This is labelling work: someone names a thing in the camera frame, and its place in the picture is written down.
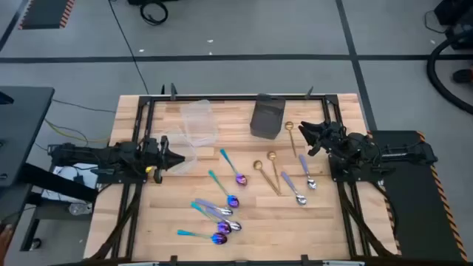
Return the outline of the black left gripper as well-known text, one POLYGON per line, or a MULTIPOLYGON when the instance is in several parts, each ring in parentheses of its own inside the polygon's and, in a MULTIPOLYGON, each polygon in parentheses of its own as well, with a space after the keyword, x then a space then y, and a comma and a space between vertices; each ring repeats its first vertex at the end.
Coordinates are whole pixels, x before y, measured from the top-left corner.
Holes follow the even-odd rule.
POLYGON ((163 135, 160 141, 150 137, 144 138, 143 155, 145 165, 156 168, 153 178, 158 184, 163 181, 163 171, 183 171, 186 168, 186 157, 169 149, 169 139, 166 135, 163 135))

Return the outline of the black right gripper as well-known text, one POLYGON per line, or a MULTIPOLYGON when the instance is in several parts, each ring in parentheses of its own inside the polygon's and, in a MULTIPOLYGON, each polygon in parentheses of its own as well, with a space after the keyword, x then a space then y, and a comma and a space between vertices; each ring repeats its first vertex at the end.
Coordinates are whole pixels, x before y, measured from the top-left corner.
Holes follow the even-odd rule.
POLYGON ((338 122, 309 123, 302 121, 299 131, 312 149, 310 156, 315 156, 321 149, 334 156, 347 155, 347 136, 345 127, 338 122))

